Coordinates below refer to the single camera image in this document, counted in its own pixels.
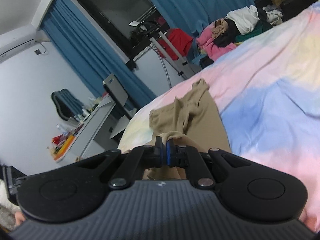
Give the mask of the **pastel tie-dye bed duvet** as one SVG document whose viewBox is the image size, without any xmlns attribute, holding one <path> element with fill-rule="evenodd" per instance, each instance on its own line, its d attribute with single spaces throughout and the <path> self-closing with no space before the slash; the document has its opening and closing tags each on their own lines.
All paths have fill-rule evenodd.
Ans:
<svg viewBox="0 0 320 240">
<path fill-rule="evenodd" d="M 308 190 L 301 220 L 319 231 L 319 3 L 250 38 L 157 97 L 130 121 L 119 148 L 151 140 L 151 110 L 184 96 L 204 79 L 231 151 L 289 173 Z"/>
</svg>

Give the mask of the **left blue curtain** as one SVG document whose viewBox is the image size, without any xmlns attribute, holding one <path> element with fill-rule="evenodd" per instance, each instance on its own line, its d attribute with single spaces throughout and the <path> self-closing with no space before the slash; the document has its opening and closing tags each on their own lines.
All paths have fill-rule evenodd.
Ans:
<svg viewBox="0 0 320 240">
<path fill-rule="evenodd" d="M 139 108 L 155 99 L 71 0 L 53 0 L 41 28 L 95 97 L 114 74 Z"/>
</svg>

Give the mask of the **dark window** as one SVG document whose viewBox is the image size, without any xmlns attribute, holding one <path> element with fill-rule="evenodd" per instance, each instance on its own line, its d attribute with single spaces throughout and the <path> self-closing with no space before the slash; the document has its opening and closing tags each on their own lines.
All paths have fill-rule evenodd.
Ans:
<svg viewBox="0 0 320 240">
<path fill-rule="evenodd" d="M 143 35 L 136 32 L 131 22 L 152 21 L 168 26 L 150 0 L 77 1 L 129 59 L 133 59 L 150 44 Z"/>
</svg>

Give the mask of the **black and white chair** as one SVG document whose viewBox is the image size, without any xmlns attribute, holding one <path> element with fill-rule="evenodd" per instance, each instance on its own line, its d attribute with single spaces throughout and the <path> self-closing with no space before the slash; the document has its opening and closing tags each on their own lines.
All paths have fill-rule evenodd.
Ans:
<svg viewBox="0 0 320 240">
<path fill-rule="evenodd" d="M 110 135 L 111 139 L 120 141 L 129 122 L 137 113 L 137 108 L 134 106 L 133 109 L 129 111 L 125 107 L 127 101 L 131 98 L 114 74 L 110 74 L 103 81 L 103 87 L 116 104 L 116 107 L 119 109 L 119 113 L 121 115 Z"/>
</svg>

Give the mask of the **wavy framed mirror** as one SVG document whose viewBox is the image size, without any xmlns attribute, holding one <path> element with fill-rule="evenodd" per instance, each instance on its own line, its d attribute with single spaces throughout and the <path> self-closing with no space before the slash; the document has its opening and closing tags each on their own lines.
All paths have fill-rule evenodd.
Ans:
<svg viewBox="0 0 320 240">
<path fill-rule="evenodd" d="M 83 118 L 82 109 L 84 104 L 69 90 L 64 88 L 60 91 L 52 92 L 51 99 L 56 107 L 59 117 L 62 120 L 68 121 L 73 119 L 76 122 L 80 122 Z"/>
</svg>

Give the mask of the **white garment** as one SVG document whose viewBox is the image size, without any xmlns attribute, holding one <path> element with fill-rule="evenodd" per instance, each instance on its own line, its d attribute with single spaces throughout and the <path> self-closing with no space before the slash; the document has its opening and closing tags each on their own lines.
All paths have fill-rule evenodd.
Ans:
<svg viewBox="0 0 320 240">
<path fill-rule="evenodd" d="M 254 5 L 230 11 L 226 15 L 226 18 L 235 23 L 241 35 L 252 32 L 259 21 L 258 10 Z"/>
</svg>

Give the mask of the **tan trousers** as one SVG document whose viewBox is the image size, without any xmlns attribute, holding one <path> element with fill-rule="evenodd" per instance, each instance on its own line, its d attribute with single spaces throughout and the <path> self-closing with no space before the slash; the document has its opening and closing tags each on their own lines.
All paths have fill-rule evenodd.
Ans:
<svg viewBox="0 0 320 240">
<path fill-rule="evenodd" d="M 161 137 L 164 144 L 172 139 L 176 145 L 191 146 L 199 152 L 208 152 L 210 148 L 232 151 L 217 105 L 204 79 L 193 83 L 184 97 L 152 110 L 149 126 L 153 130 L 150 144 L 156 142 L 156 137 Z"/>
</svg>

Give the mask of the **tan garment on pile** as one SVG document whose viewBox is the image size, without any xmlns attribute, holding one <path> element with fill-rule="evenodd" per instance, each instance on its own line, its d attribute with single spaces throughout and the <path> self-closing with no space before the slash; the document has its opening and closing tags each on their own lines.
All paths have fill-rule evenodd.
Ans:
<svg viewBox="0 0 320 240">
<path fill-rule="evenodd" d="M 224 18 L 220 18 L 214 22 L 214 28 L 211 30 L 212 38 L 216 39 L 220 35 L 223 35 L 229 28 L 228 23 Z"/>
</svg>

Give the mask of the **white dressing table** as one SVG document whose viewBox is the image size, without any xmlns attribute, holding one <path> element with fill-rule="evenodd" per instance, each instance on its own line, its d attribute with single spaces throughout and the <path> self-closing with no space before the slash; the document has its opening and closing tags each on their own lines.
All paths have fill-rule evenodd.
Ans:
<svg viewBox="0 0 320 240">
<path fill-rule="evenodd" d="M 65 166 L 76 162 L 76 160 L 90 158 L 117 148 L 119 143 L 111 138 L 118 122 L 111 115 L 115 106 L 116 103 L 111 97 L 104 97 L 84 121 L 78 133 L 71 136 L 66 146 L 63 146 L 53 157 L 55 162 L 60 166 Z"/>
</svg>

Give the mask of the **pink garment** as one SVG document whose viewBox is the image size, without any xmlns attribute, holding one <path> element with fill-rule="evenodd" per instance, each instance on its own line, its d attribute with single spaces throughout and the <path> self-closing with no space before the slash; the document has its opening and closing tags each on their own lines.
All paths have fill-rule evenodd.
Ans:
<svg viewBox="0 0 320 240">
<path fill-rule="evenodd" d="M 226 47 L 218 47 L 215 45 L 213 42 L 214 39 L 212 38 L 212 29 L 214 27 L 214 22 L 206 26 L 200 36 L 196 38 L 196 44 L 200 51 L 204 51 L 211 60 L 216 61 L 222 55 L 234 50 L 236 45 L 234 43 L 230 43 Z"/>
</svg>

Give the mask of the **red garment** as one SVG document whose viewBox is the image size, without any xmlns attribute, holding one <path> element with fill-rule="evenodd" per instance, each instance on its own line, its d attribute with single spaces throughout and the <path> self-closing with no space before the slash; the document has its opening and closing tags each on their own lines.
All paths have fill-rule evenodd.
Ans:
<svg viewBox="0 0 320 240">
<path fill-rule="evenodd" d="M 187 56 L 188 51 L 190 50 L 191 45 L 193 43 L 193 38 L 191 36 L 189 36 L 187 33 L 185 33 L 181 29 L 170 28 L 166 33 L 166 37 L 183 57 Z M 158 43 L 167 52 L 167 54 L 171 57 L 172 60 L 174 61 L 178 60 L 178 56 L 169 47 L 169 45 L 163 40 L 163 38 L 160 37 L 158 39 Z"/>
</svg>

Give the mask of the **white air conditioner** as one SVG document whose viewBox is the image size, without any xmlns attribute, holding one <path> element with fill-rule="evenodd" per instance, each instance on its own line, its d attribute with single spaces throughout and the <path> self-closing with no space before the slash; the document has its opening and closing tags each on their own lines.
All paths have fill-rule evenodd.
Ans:
<svg viewBox="0 0 320 240">
<path fill-rule="evenodd" d="M 35 43 L 36 29 L 30 24 L 1 35 L 1 62 L 31 47 Z"/>
</svg>

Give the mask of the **black garment on pile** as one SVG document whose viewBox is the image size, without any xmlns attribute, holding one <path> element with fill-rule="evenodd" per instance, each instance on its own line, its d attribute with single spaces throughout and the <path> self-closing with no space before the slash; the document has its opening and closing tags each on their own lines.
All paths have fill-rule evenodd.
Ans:
<svg viewBox="0 0 320 240">
<path fill-rule="evenodd" d="M 230 43 L 235 42 L 235 38 L 240 35 L 240 31 L 238 30 L 235 22 L 233 20 L 222 18 L 222 23 L 224 25 L 228 25 L 227 28 L 220 34 L 218 37 L 213 39 L 213 43 L 218 47 L 227 47 Z"/>
</svg>

